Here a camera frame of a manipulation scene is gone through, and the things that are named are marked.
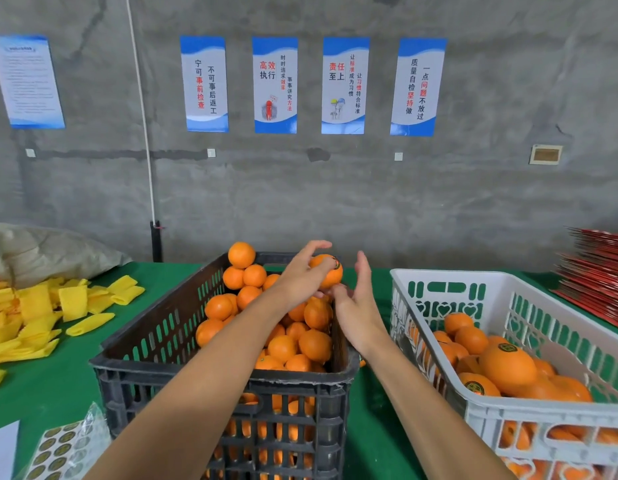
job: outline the white plastic basket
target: white plastic basket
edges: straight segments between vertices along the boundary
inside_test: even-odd
[[[600,428],[618,429],[617,334],[512,274],[423,269],[393,269],[391,274],[393,339],[411,345],[410,351],[403,348],[406,355],[498,456],[521,465],[522,478],[538,478],[536,465],[541,462],[533,460],[544,460],[547,479],[569,478],[564,473],[571,466],[589,472],[591,479],[618,480],[618,444],[596,441]],[[551,362],[561,375],[583,381],[596,402],[488,397],[469,391],[433,335],[444,329],[444,316],[451,312],[468,314],[488,335],[503,336]],[[501,448],[505,421],[515,421],[516,432],[513,444]],[[521,425],[528,422],[537,423],[537,430],[531,446],[521,450]],[[558,425],[590,428],[583,442],[547,437]]]

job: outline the wall switch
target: wall switch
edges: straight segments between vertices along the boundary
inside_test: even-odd
[[[562,145],[535,144],[531,147],[529,165],[558,165],[562,156]]]

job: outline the black plastic crate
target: black plastic crate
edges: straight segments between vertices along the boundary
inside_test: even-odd
[[[255,262],[288,264],[293,256],[261,252]],[[199,350],[195,330],[206,319],[206,302],[232,292],[222,282],[229,266],[225,253],[102,342],[102,352],[89,363],[113,437]],[[236,406],[202,478],[342,478],[349,390],[360,356],[345,339],[337,317],[331,336],[334,351],[325,365],[327,374],[253,371],[245,392],[257,395],[257,404]],[[296,398],[298,414],[292,415],[288,405]],[[303,415],[310,403],[314,414]]]

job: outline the hand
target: hand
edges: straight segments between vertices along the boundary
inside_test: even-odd
[[[331,245],[329,241],[310,241],[302,251],[295,255],[271,287],[271,289],[284,290],[284,296],[288,299],[289,310],[316,294],[321,282],[326,278],[329,271],[336,266],[334,259],[326,258],[318,266],[309,267],[313,253],[318,249],[329,249]]]
[[[384,337],[389,338],[389,335],[374,299],[371,267],[362,251],[358,251],[356,273],[358,284],[352,294],[342,284],[333,286],[329,294],[336,301],[340,328],[356,350],[369,359],[367,354],[374,344]]]

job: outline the wall sign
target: wall sign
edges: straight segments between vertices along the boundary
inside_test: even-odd
[[[433,136],[446,47],[441,38],[400,40],[391,135]]]
[[[253,38],[256,133],[296,134],[298,39]]]
[[[180,36],[186,129],[229,132],[224,38]]]
[[[325,37],[322,134],[364,134],[369,38]]]
[[[0,87],[13,128],[65,127],[46,37],[0,37]]]

